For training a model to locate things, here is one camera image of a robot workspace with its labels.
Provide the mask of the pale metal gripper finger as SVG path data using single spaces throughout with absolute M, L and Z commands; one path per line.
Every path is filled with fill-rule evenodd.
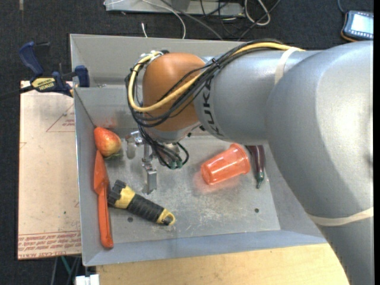
M 133 159 L 136 155 L 137 147 L 143 144 L 143 138 L 140 134 L 140 131 L 132 131 L 129 134 L 126 134 L 125 141 L 127 143 L 127 146 L 126 146 L 127 158 Z
M 146 181 L 143 192 L 145 194 L 151 194 L 157 189 L 157 169 L 152 164 L 151 159 L 143 159 L 142 166 L 146 173 Z

